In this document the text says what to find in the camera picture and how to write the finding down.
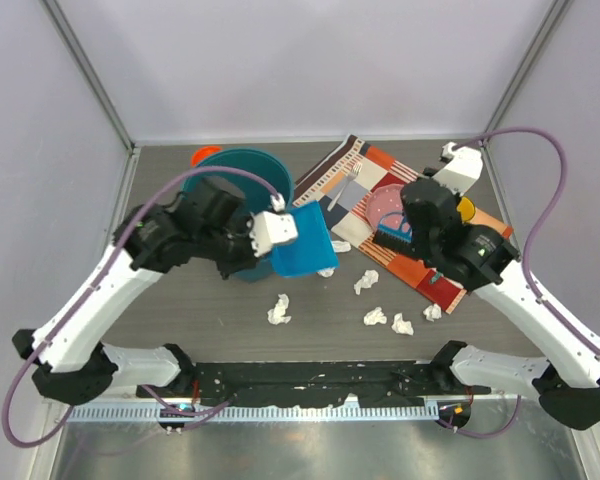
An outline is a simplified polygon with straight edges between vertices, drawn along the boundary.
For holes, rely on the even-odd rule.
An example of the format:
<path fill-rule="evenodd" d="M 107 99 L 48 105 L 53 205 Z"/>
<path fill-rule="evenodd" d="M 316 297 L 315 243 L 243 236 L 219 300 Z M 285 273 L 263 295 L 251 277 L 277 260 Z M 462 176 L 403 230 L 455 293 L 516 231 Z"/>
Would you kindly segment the blue hand brush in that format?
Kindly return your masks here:
<path fill-rule="evenodd" d="M 409 247 L 411 241 L 412 229 L 403 212 L 389 212 L 380 218 L 373 236 L 375 244 L 398 251 L 402 247 Z"/>

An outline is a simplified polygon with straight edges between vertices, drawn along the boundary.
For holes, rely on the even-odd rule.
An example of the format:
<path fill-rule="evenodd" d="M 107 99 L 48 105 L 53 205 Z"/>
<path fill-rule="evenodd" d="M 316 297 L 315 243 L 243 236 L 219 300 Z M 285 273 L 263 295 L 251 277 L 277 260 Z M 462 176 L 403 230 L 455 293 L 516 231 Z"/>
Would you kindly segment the teal trash bin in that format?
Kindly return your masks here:
<path fill-rule="evenodd" d="M 230 148 L 208 157 L 195 168 L 215 170 L 187 178 L 182 191 L 192 195 L 195 200 L 201 200 L 215 187 L 237 197 L 240 205 L 229 216 L 228 224 L 234 219 L 251 219 L 253 214 L 271 211 L 270 196 L 277 193 L 284 197 L 286 211 L 290 213 L 294 193 L 291 175 L 286 166 L 269 153 L 251 148 Z M 271 264 L 272 251 L 261 257 L 268 267 L 264 278 L 274 271 Z"/>

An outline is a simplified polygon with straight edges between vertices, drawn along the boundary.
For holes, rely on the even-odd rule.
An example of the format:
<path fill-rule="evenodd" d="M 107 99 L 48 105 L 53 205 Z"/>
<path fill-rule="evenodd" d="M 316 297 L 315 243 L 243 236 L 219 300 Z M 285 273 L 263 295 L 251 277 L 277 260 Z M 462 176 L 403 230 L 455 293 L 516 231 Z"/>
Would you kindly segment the blue dustpan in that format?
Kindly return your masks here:
<path fill-rule="evenodd" d="M 283 278 L 296 278 L 338 268 L 339 260 L 320 204 L 311 201 L 293 208 L 290 214 L 298 236 L 290 244 L 273 248 L 271 264 L 274 272 Z"/>

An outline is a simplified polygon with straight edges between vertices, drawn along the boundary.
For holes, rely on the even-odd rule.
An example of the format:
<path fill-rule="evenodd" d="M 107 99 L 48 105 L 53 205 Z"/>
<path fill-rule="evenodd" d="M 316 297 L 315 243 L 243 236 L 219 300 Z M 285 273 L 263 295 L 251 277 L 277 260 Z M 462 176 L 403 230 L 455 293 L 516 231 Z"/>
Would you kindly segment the paper scrap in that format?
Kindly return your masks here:
<path fill-rule="evenodd" d="M 370 310 L 363 317 L 363 324 L 365 326 L 385 325 L 386 323 L 387 317 L 381 307 Z"/>
<path fill-rule="evenodd" d="M 347 253 L 352 250 L 352 246 L 347 241 L 332 240 L 331 245 L 336 254 Z"/>
<path fill-rule="evenodd" d="M 287 314 L 290 300 L 287 294 L 279 294 L 278 300 L 273 308 L 267 311 L 267 321 L 271 325 L 287 324 L 291 316 Z"/>
<path fill-rule="evenodd" d="M 376 270 L 366 270 L 364 274 L 353 284 L 356 295 L 360 295 L 365 289 L 370 289 L 379 280 L 379 273 Z"/>
<path fill-rule="evenodd" d="M 436 320 L 439 320 L 442 318 L 443 310 L 438 304 L 433 303 L 433 304 L 427 306 L 423 310 L 422 314 L 427 321 L 435 322 Z"/>
<path fill-rule="evenodd" d="M 334 268 L 325 268 L 325 269 L 319 270 L 317 272 L 317 274 L 323 278 L 329 278 L 334 274 L 334 272 L 335 272 Z"/>
<path fill-rule="evenodd" d="M 402 313 L 397 313 L 394 315 L 391 329 L 399 335 L 414 335 L 412 322 L 405 320 Z"/>

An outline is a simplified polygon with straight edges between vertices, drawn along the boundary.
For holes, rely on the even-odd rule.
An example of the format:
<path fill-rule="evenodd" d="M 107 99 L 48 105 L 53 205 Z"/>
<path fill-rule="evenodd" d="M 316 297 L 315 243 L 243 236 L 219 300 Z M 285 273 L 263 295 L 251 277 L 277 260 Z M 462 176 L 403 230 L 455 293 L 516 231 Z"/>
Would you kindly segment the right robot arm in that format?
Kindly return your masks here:
<path fill-rule="evenodd" d="M 523 358 L 451 342 L 439 354 L 453 377 L 534 400 L 575 430 L 600 422 L 600 339 L 524 270 L 497 230 L 462 220 L 458 195 L 425 178 L 404 186 L 400 198 L 408 254 L 494 306 L 542 353 Z"/>

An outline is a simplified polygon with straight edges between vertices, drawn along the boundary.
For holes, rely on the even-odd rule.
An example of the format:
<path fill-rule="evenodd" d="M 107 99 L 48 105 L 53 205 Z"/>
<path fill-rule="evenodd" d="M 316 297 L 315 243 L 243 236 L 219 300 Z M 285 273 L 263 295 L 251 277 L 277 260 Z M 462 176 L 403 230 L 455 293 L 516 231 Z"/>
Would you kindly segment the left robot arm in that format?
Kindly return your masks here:
<path fill-rule="evenodd" d="M 222 278 L 255 267 L 272 248 L 275 217 L 247 210 L 242 197 L 208 178 L 167 204 L 135 207 L 71 300 L 42 327 L 14 335 L 19 355 L 36 357 L 38 392 L 71 406 L 123 387 L 188 395 L 194 365 L 177 345 L 123 348 L 102 338 L 139 296 L 193 258 L 214 262 Z"/>

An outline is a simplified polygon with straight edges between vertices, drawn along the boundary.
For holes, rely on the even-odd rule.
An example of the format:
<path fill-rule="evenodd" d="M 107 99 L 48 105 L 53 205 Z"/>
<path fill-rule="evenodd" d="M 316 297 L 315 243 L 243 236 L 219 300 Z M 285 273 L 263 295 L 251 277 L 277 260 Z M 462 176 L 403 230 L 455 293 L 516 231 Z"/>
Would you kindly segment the yellow mug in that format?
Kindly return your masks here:
<path fill-rule="evenodd" d="M 456 206 L 456 211 L 459 213 L 463 223 L 470 222 L 476 215 L 475 204 L 466 196 L 462 196 Z"/>

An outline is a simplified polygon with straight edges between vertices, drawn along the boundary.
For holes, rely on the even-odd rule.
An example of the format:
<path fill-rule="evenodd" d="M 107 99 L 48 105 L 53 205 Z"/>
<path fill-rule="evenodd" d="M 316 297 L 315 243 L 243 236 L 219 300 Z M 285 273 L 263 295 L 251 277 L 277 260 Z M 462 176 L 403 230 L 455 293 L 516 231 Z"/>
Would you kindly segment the pink dotted plate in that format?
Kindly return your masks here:
<path fill-rule="evenodd" d="M 395 220 L 403 214 L 402 188 L 400 184 L 390 184 L 371 193 L 365 207 L 365 218 L 371 227 L 376 228 L 382 219 Z"/>

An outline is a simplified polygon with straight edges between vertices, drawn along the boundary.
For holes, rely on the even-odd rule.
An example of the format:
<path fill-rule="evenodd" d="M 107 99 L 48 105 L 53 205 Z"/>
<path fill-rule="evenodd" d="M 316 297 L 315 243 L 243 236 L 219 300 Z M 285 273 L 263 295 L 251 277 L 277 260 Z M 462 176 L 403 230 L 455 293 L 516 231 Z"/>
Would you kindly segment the orange bowl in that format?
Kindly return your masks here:
<path fill-rule="evenodd" d="M 197 149 L 190 158 L 190 165 L 195 167 L 208 157 L 221 152 L 223 148 L 218 145 L 207 145 Z"/>

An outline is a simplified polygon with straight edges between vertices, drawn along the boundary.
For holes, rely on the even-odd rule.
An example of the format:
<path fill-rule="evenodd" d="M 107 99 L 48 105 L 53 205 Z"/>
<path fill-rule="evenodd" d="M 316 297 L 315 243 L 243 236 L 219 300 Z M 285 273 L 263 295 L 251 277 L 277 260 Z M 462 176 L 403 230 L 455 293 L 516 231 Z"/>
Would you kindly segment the white plastic fork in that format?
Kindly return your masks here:
<path fill-rule="evenodd" d="M 346 175 L 346 178 L 344 180 L 343 185 L 341 186 L 341 188 L 338 190 L 338 192 L 335 194 L 335 196 L 332 198 L 331 202 L 329 203 L 327 210 L 328 211 L 332 211 L 333 208 L 335 207 L 335 205 L 337 204 L 338 200 L 340 199 L 340 197 L 342 196 L 342 194 L 344 193 L 344 191 L 347 189 L 347 187 L 358 177 L 358 175 L 360 174 L 361 170 L 362 170 L 362 162 L 361 161 L 357 161 L 349 170 L 349 172 Z"/>

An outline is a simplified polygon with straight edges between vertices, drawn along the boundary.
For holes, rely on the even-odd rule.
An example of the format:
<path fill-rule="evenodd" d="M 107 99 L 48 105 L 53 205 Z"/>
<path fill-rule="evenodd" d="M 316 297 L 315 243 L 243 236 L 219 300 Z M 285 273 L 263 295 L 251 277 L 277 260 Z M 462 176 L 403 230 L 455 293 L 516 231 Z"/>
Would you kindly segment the patterned placemat cloth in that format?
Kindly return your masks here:
<path fill-rule="evenodd" d="M 341 188 L 351 167 L 361 161 L 358 177 L 347 187 L 332 211 L 327 207 Z M 433 285 L 436 273 L 420 261 L 398 255 L 373 242 L 375 228 L 365 218 L 367 200 L 377 188 L 404 185 L 416 179 L 416 171 L 372 144 L 350 135 L 336 149 L 304 174 L 295 185 L 293 205 L 299 207 L 317 201 L 328 229 L 340 239 L 375 261 L 399 280 L 452 313 L 466 291 L 444 277 Z"/>

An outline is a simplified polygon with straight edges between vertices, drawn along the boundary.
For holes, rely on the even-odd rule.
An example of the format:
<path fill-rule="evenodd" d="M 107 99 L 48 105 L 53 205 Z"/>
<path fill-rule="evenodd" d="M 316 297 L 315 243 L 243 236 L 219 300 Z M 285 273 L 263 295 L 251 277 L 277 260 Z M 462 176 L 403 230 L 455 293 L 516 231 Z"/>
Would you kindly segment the green handled table knife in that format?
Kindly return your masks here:
<path fill-rule="evenodd" d="M 441 277 L 442 275 L 440 274 L 440 272 L 436 272 L 429 280 L 429 284 L 433 285 L 435 284 Z"/>

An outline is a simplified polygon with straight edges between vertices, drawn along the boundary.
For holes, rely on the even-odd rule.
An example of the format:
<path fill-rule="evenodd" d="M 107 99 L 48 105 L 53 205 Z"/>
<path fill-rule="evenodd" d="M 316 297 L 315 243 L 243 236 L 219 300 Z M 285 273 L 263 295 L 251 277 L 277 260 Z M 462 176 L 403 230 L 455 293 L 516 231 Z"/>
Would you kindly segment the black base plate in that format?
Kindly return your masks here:
<path fill-rule="evenodd" d="M 361 407 L 419 406 L 424 396 L 487 395 L 486 386 L 465 386 L 442 368 L 416 361 L 198 363 L 178 393 L 204 406 L 324 408 L 355 396 Z"/>

